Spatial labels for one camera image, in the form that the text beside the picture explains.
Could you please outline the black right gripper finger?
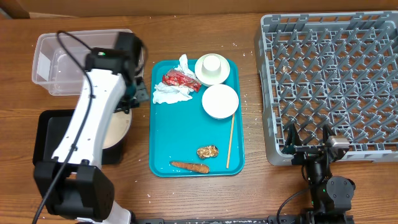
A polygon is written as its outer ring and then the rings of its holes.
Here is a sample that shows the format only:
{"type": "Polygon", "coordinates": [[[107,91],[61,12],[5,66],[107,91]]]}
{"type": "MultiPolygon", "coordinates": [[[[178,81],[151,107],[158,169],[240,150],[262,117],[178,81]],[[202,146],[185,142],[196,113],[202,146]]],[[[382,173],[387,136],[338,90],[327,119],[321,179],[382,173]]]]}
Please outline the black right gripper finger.
{"type": "Polygon", "coordinates": [[[323,144],[326,146],[331,146],[328,140],[331,136],[335,136],[335,132],[330,128],[328,124],[323,125],[322,131],[323,131],[323,144]]]}
{"type": "Polygon", "coordinates": [[[289,125],[288,128],[288,136],[285,142],[285,146],[300,146],[300,145],[301,145],[301,139],[299,137],[295,125],[292,123],[289,125]]]}

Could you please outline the brown crumbly food scrap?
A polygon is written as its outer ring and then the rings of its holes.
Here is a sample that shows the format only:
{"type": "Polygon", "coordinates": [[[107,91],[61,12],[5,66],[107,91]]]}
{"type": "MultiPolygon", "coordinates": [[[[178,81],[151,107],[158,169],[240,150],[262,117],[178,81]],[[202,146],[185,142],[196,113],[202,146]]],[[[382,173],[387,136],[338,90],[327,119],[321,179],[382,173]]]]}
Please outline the brown crumbly food scrap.
{"type": "Polygon", "coordinates": [[[211,157],[217,157],[219,154],[219,150],[216,146],[210,145],[210,146],[205,146],[197,149],[197,156],[200,159],[207,159],[211,157]]]}

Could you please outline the large white plate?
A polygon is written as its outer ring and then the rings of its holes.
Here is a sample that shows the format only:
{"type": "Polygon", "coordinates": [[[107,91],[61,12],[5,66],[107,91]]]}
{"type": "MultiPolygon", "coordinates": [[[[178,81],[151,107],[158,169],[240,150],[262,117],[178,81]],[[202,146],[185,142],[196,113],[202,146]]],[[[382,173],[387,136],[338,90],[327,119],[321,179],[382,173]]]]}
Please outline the large white plate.
{"type": "Polygon", "coordinates": [[[105,135],[103,149],[117,145],[117,143],[121,141],[129,131],[131,123],[131,111],[128,114],[125,112],[113,113],[105,135]]]}

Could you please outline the orange carrot piece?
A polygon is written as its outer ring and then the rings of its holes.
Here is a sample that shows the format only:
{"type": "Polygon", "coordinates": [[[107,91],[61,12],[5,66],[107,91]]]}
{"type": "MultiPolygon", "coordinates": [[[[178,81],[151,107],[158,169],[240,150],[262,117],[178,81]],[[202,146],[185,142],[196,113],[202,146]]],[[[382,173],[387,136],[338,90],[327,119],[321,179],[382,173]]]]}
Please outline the orange carrot piece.
{"type": "Polygon", "coordinates": [[[210,168],[204,164],[172,161],[170,162],[170,165],[201,174],[208,174],[210,171],[210,168]]]}

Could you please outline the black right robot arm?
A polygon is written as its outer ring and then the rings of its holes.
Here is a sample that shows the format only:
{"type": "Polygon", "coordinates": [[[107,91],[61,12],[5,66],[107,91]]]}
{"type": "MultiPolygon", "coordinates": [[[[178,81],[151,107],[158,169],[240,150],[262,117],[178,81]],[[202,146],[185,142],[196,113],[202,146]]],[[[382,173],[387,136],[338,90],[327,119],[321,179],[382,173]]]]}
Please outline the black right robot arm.
{"type": "Polygon", "coordinates": [[[351,209],[355,183],[351,179],[334,176],[330,169],[331,163],[345,156],[349,146],[349,141],[344,137],[338,137],[327,124],[323,126],[323,143],[319,146],[305,145],[295,126],[289,126],[288,138],[282,152],[293,155],[291,164],[301,167],[302,177],[308,187],[282,203],[275,217],[277,223],[354,222],[353,217],[347,216],[346,212],[351,209]],[[311,208],[303,209],[296,216],[281,214],[289,201],[307,192],[311,196],[311,208]]]}

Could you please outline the red snack wrapper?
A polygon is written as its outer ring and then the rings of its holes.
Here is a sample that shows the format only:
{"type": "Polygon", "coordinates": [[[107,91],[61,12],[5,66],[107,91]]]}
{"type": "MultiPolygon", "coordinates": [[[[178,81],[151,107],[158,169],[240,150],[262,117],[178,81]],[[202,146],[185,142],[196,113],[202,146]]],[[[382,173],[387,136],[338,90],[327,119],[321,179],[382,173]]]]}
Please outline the red snack wrapper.
{"type": "Polygon", "coordinates": [[[185,86],[195,92],[199,92],[201,83],[193,78],[186,76],[183,72],[171,69],[163,77],[162,83],[168,86],[185,86]]]}

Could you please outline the white napkin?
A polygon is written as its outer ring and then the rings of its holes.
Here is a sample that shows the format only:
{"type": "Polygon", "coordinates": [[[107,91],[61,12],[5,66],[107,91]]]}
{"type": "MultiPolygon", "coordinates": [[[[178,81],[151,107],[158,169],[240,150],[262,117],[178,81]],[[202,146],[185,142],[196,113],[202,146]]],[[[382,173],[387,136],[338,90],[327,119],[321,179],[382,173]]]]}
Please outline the white napkin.
{"type": "MultiPolygon", "coordinates": [[[[186,76],[198,81],[195,73],[188,67],[188,58],[186,54],[183,54],[179,58],[179,65],[172,69],[183,72],[186,76]]],[[[185,86],[168,86],[160,82],[155,85],[152,102],[153,104],[174,104],[180,101],[188,101],[192,99],[192,92],[194,92],[194,90],[185,86]]]]}

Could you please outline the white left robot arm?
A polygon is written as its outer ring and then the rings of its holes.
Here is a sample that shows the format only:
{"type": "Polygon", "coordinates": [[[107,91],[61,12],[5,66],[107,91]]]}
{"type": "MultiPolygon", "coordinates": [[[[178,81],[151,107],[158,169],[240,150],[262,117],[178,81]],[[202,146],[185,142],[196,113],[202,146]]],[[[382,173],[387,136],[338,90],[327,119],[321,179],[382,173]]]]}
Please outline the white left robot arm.
{"type": "Polygon", "coordinates": [[[51,159],[35,163],[42,201],[33,223],[42,210],[78,223],[135,223],[135,214],[115,201],[101,166],[112,115],[129,113],[150,98],[143,78],[147,55],[132,32],[120,32],[111,49],[89,49],[78,66],[85,79],[68,129],[51,159]]]}

